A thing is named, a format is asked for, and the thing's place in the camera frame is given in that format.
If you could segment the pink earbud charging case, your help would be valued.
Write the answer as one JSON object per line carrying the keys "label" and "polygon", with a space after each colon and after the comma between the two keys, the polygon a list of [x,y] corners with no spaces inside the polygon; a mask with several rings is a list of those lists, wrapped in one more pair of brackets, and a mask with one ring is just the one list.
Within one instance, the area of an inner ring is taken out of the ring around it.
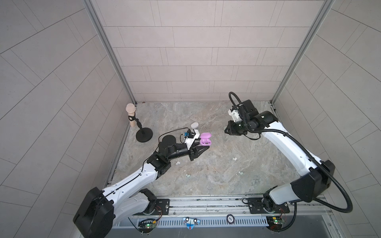
{"label": "pink earbud charging case", "polygon": [[200,138],[200,141],[199,141],[199,144],[201,146],[210,146],[211,145],[211,133],[209,132],[204,132],[202,134],[200,134],[199,138]]}

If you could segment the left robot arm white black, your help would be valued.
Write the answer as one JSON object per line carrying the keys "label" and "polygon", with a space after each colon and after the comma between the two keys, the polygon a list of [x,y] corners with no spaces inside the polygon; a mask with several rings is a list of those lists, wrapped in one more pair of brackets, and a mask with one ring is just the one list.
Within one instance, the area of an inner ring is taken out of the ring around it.
{"label": "left robot arm white black", "polygon": [[84,197],[73,223],[85,238],[104,238],[123,219],[152,212],[157,197],[145,186],[164,175],[173,159],[188,156],[193,161],[198,158],[210,147],[210,138],[208,132],[196,132],[183,143],[177,143],[173,135],[164,136],[136,172],[104,189],[92,188]]}

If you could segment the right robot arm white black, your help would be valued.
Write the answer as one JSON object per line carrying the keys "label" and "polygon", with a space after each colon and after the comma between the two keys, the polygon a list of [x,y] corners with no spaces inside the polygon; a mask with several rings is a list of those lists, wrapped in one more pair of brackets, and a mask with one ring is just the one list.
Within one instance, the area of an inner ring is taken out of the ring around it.
{"label": "right robot arm white black", "polygon": [[279,205],[290,201],[311,202],[330,186],[331,179],[290,139],[290,134],[273,113],[259,113],[253,103],[246,100],[233,105],[228,114],[232,120],[228,122],[226,134],[240,136],[255,132],[263,135],[284,154],[300,175],[293,182],[276,186],[264,194],[262,203],[266,212],[276,212]]}

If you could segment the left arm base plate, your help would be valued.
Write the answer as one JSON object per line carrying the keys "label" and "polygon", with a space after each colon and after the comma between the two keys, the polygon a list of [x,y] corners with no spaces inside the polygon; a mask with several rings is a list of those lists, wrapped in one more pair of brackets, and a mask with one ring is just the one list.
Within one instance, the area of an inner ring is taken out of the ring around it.
{"label": "left arm base plate", "polygon": [[148,207],[141,213],[136,213],[134,216],[159,216],[169,214],[169,199],[156,199],[155,204],[149,202]]}

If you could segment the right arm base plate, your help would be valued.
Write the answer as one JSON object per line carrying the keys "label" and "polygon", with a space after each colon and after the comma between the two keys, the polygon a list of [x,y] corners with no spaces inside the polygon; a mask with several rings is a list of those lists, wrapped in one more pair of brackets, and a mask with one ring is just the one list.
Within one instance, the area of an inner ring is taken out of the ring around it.
{"label": "right arm base plate", "polygon": [[263,198],[251,197],[243,199],[243,202],[248,205],[251,214],[281,214],[290,213],[290,208],[287,203],[274,205],[272,208],[266,209],[263,203]]}

